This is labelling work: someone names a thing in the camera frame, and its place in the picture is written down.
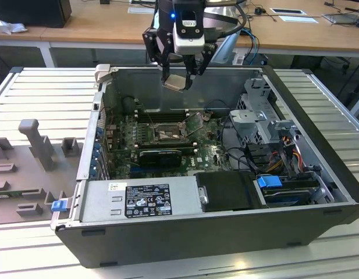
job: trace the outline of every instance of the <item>black plastic cover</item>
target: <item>black plastic cover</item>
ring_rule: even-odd
[[[258,209],[261,205],[249,171],[197,173],[197,187],[205,188],[208,204],[205,212]]]

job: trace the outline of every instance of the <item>desk surface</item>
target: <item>desk surface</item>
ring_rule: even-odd
[[[83,2],[70,0],[72,16],[64,28],[29,27],[29,32],[14,35],[0,33],[0,39],[42,40],[59,42],[112,42],[142,44],[142,32],[150,25],[152,15],[129,14],[128,3],[111,2],[100,5],[99,1]],[[262,4],[270,15],[269,8],[302,9],[308,16],[336,13],[336,9],[323,5],[324,0],[254,0]],[[359,3],[337,0],[336,5],[359,8]],[[254,7],[245,11],[253,14]],[[253,33],[265,49],[291,49],[312,51],[359,52],[359,28],[333,26],[323,17],[315,18],[318,23],[284,22],[279,17],[255,16],[251,21]],[[240,37],[237,47],[250,47],[248,37]]]
[[[30,40],[41,41],[41,35],[46,27],[27,27],[28,31],[22,33],[12,33],[11,35],[0,32],[0,40]]]

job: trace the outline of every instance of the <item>blue latch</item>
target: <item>blue latch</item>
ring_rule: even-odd
[[[53,212],[64,212],[67,211],[67,201],[55,201],[51,205],[51,211]]]
[[[282,182],[280,181],[280,178],[278,176],[261,176],[257,179],[258,185],[260,188],[263,187],[281,187],[283,186]]]

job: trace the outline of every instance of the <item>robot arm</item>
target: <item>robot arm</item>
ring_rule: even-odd
[[[143,40],[152,62],[157,62],[162,70],[164,86],[176,91],[191,87],[196,75],[202,75],[212,60],[217,41],[239,32],[246,24],[246,16],[239,4],[245,0],[227,0],[207,2],[207,0],[157,0],[155,13],[158,12],[159,27],[151,27],[143,33]],[[243,22],[237,25],[238,19],[225,15],[205,12],[206,7],[232,7],[237,9]],[[205,18],[215,22],[232,22],[233,28],[224,30],[222,26],[205,26]],[[200,62],[196,55],[202,55]],[[170,74],[170,62],[183,62],[186,77]]]

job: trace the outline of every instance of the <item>motherboard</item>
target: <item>motherboard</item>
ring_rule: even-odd
[[[127,115],[107,128],[111,179],[231,170],[211,112]]]

